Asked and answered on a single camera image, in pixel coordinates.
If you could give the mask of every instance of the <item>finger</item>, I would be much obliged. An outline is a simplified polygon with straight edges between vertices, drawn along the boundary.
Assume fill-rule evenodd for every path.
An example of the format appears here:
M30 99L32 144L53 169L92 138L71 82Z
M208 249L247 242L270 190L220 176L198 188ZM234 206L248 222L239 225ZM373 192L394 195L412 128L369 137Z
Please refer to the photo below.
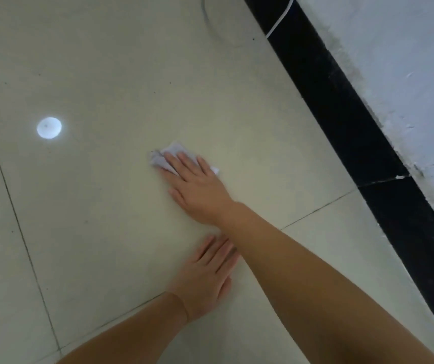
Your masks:
M190 262L197 262L202 258L202 255L207 251L209 245L215 240L215 235L208 235L202 244L197 248L195 253L190 257Z
M199 163L200 168L202 169L202 171L203 171L204 174L206 174L207 176L213 176L213 175L215 175L214 171L212 171L210 169L210 166L207 163L207 161L204 160L202 157L197 156L197 162Z
M217 296L217 301L225 298L232 287L232 278L227 277L220 288L219 295Z
M225 235L220 235L217 240L214 241L212 245L209 246L208 250L205 252L204 255L202 255L202 258L200 258L199 263L202 263L204 265L209 264L209 262L214 258L215 253L220 249L222 244L224 244L227 241L227 237Z
M193 162L184 152L178 152L177 157L185 165L185 167L191 171L192 174L194 174L195 176L204 175L202 169L195 162Z
M214 257L209 262L209 267L211 267L215 272L217 272L233 248L234 248L234 244L232 244L230 240L227 240L220 247L217 253L215 253Z
M221 265L220 269L217 271L217 275L222 278L228 277L234 270L240 257L240 253L238 251L234 251L234 254Z
M180 175L182 177L183 180L185 180L186 182L188 182L189 180L191 180L192 178L195 177L194 174L192 174L190 172L190 170L188 168L186 168L184 166L183 163L180 162L180 160L176 157L174 157L171 153L164 153L163 154L165 156L166 161L172 165L172 167L175 169L175 171L178 173L178 175Z
M165 178L165 180L176 189L181 189L182 185L184 185L185 183L185 181L181 177L172 174L170 171L166 171L161 167L158 168L158 171Z
M186 202L185 199L177 189L169 189L168 193L172 196L173 200L184 210L186 210Z

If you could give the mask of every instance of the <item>black baseboard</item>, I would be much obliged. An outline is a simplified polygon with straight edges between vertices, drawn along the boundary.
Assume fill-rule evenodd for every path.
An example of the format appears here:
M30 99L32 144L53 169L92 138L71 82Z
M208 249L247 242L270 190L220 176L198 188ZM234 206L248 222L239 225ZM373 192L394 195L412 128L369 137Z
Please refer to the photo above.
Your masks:
M245 1L264 33L289 2ZM269 42L434 314L432 207L296 1Z

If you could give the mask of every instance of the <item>wire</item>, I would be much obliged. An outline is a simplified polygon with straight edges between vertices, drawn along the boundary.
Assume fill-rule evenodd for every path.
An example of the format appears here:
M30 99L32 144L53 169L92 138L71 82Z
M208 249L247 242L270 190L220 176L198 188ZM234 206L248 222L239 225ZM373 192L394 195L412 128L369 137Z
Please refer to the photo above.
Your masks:
M274 23L273 27L271 28L271 30L266 34L266 38L269 38L269 36L271 35L272 32L274 32L274 30L276 29L276 27L279 25L279 23L281 23L281 20L284 19L284 17L286 16L286 14L288 13L289 9L291 9L291 5L293 5L293 1L294 0L289 0L288 2L288 6L286 7L286 10L282 13L282 15L280 16L280 18L276 21L276 23Z

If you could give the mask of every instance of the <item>white wall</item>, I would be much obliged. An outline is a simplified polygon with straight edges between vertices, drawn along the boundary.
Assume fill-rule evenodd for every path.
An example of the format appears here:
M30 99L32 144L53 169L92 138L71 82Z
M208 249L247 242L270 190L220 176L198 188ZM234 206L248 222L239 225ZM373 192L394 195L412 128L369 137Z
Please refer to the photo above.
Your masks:
M434 208L434 0L298 2Z

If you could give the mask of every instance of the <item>tile floor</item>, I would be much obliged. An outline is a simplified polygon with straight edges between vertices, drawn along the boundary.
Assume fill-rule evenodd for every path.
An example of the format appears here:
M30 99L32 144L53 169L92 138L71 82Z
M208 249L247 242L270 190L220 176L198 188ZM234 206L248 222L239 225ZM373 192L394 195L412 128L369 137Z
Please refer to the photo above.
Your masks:
M56 362L163 290L208 232L147 164L173 140L434 350L434 317L244 1L204 6L0 0L0 362ZM306 362L244 263L234 279L161 362Z

